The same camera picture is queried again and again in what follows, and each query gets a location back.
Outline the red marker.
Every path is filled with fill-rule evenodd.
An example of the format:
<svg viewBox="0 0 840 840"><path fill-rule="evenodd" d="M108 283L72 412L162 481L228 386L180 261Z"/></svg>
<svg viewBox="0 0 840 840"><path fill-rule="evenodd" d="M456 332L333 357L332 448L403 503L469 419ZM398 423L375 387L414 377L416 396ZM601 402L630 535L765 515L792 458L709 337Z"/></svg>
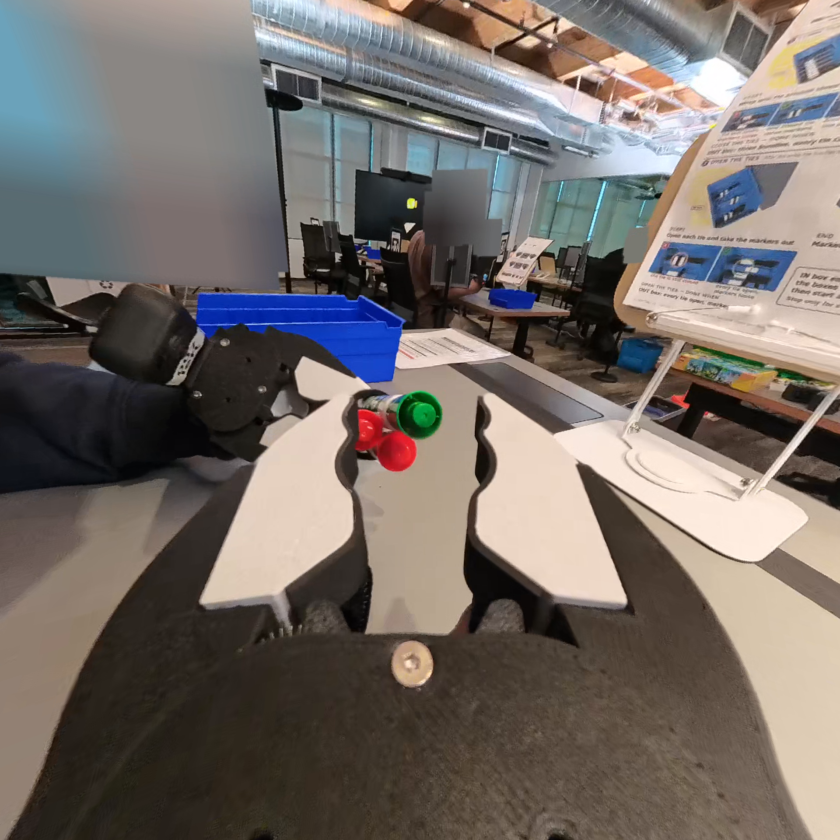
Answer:
<svg viewBox="0 0 840 840"><path fill-rule="evenodd" d="M355 451L360 456L375 457L375 450L379 447L387 434L380 414L369 409L358 409L358 437Z"/></svg>
<svg viewBox="0 0 840 840"><path fill-rule="evenodd" d="M388 431L383 433L374 447L374 455L385 470L402 473L413 466L417 457L417 444L403 432Z"/></svg>

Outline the silver air duct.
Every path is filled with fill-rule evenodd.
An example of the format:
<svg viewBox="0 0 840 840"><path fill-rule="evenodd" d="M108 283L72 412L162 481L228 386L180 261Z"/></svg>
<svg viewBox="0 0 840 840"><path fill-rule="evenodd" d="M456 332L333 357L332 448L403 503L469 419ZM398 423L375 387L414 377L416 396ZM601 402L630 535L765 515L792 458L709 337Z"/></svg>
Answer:
<svg viewBox="0 0 840 840"><path fill-rule="evenodd" d="M594 154L616 140L681 154L707 132L709 112L637 112L414 23L367 2L252 2L264 58L356 87L482 116L515 133Z"/></svg>

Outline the blue crate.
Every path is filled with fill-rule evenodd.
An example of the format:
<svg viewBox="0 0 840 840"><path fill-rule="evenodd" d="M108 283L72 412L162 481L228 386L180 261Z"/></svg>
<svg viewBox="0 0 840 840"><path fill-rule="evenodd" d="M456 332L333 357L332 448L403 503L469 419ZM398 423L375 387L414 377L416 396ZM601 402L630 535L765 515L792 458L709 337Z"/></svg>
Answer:
<svg viewBox="0 0 840 840"><path fill-rule="evenodd" d="M655 338L624 338L621 342L616 366L633 373L651 373L664 350L661 340Z"/></svg>

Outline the small printed table sign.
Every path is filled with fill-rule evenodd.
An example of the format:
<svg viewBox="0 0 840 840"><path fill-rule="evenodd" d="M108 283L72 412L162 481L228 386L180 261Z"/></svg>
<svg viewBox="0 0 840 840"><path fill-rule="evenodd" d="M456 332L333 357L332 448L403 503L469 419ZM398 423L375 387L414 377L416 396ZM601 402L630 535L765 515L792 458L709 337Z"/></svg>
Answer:
<svg viewBox="0 0 840 840"><path fill-rule="evenodd" d="M552 238L528 236L516 247L498 271L496 282L511 289L525 288L539 262L541 254L549 249Z"/></svg>

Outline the black office chair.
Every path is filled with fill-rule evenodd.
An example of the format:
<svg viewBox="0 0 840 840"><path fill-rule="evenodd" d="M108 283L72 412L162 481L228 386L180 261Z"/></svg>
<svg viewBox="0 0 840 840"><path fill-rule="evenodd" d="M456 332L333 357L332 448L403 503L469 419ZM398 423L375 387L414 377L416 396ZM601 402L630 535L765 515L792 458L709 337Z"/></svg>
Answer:
<svg viewBox="0 0 840 840"><path fill-rule="evenodd" d="M336 261L335 254L328 249L326 234L320 224L301 223L304 277L314 283L315 292L319 286L328 293L343 294L346 272Z"/></svg>

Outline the person's left forearm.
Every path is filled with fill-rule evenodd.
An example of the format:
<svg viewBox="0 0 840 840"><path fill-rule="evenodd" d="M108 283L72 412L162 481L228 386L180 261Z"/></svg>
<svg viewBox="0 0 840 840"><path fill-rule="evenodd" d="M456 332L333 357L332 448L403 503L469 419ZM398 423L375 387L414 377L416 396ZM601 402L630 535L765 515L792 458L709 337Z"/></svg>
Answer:
<svg viewBox="0 0 840 840"><path fill-rule="evenodd" d="M185 394L1 354L1 491L101 485L215 455Z"/></svg>

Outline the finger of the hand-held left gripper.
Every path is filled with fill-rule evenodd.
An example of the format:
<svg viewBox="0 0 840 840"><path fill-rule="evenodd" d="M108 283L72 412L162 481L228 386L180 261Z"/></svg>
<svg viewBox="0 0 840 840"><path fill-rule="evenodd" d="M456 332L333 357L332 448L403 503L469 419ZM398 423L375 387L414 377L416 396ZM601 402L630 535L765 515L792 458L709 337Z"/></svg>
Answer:
<svg viewBox="0 0 840 840"><path fill-rule="evenodd" d="M312 412L309 401L275 401L271 406L273 422L269 424L269 441L275 442Z"/></svg>
<svg viewBox="0 0 840 840"><path fill-rule="evenodd" d="M293 378L301 397L351 396L369 390L369 385L362 379L334 370L307 356L299 360Z"/></svg>

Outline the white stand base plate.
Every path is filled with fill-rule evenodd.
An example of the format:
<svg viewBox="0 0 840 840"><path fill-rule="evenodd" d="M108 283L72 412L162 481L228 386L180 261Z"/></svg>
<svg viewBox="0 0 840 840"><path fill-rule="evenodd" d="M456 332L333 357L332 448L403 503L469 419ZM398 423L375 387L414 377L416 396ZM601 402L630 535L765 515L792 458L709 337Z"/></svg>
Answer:
<svg viewBox="0 0 840 840"><path fill-rule="evenodd" d="M624 423L556 434L609 484L746 563L807 523L768 485L838 398L838 32L838 2L807 3L686 153L615 298L633 326L673 341ZM687 343L832 384L760 478L643 430L644 407Z"/></svg>

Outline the colourful cardboard box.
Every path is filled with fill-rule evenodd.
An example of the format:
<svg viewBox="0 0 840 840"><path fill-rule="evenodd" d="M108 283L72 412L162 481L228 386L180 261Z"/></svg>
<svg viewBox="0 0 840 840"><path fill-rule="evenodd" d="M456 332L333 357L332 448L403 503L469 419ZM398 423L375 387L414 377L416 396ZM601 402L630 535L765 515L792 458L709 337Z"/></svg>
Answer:
<svg viewBox="0 0 840 840"><path fill-rule="evenodd" d="M774 367L766 364L699 348L682 351L673 364L673 370L741 393L752 393L769 387L778 374Z"/></svg>

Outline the printed paper sheet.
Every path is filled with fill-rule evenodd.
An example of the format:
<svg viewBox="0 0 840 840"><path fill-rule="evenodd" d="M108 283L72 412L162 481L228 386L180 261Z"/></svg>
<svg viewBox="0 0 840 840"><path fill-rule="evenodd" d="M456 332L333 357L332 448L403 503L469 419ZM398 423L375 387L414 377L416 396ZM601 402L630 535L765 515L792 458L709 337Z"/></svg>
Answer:
<svg viewBox="0 0 840 840"><path fill-rule="evenodd" d="M493 361L509 355L508 351L457 329L409 330L400 338L395 368L421 370Z"/></svg>

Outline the green marker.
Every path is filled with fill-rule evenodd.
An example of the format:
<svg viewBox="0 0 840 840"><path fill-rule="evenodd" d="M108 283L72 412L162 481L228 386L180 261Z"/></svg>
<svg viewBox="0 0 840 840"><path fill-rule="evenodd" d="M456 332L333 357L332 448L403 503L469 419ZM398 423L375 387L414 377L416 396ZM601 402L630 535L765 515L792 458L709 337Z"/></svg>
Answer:
<svg viewBox="0 0 840 840"><path fill-rule="evenodd" d="M413 440L434 436L443 420L438 399L424 391L369 394L359 398L358 407L379 417L387 433L399 432Z"/></svg>

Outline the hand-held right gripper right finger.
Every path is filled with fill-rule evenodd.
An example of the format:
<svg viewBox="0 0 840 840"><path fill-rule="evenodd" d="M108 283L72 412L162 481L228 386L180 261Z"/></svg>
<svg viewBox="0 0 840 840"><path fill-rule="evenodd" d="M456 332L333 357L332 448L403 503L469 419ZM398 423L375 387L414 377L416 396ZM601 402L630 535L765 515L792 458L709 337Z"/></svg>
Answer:
<svg viewBox="0 0 840 840"><path fill-rule="evenodd" d="M517 586L540 605L622 611L628 597L575 459L497 395L476 406L469 588Z"/></svg>

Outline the black floor lamp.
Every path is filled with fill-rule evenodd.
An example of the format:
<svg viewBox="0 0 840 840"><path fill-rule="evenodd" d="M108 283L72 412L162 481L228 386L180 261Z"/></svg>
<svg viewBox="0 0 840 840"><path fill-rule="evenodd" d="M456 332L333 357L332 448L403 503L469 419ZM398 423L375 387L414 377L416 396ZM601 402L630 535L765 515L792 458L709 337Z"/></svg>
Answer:
<svg viewBox="0 0 840 840"><path fill-rule="evenodd" d="M281 271L280 277L283 283L283 288L286 293L291 293L291 273L290 273L290 251L288 242L289 225L287 220L287 190L286 178L284 172L284 158L281 140L281 120L280 114L282 112L297 112L302 108L302 101L289 93L278 91L276 89L265 89L266 105L269 108L272 118L272 135L274 138L275 158L276 158L276 174L278 182L278 191L280 195L280 209L281 209L281 241L286 255L286 268Z"/></svg>

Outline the large blue plastic bin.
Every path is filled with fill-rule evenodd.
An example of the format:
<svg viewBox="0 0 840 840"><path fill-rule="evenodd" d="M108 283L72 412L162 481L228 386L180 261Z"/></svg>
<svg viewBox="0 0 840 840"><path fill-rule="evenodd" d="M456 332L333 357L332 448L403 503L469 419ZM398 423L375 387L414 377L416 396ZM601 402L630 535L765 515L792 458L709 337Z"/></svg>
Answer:
<svg viewBox="0 0 840 840"><path fill-rule="evenodd" d="M320 344L360 379L390 382L404 320L367 297L257 292L202 292L196 322L207 336L238 324L268 327Z"/></svg>

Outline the black computer monitor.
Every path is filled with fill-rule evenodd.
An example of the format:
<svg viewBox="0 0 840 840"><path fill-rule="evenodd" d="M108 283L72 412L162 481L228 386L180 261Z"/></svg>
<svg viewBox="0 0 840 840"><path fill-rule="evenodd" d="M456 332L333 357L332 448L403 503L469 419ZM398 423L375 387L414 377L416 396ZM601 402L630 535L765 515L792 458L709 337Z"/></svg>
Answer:
<svg viewBox="0 0 840 840"><path fill-rule="evenodd" d="M424 226L424 200L431 185L432 179L425 175L357 170L354 238L387 243L394 230L412 237Z"/></svg>

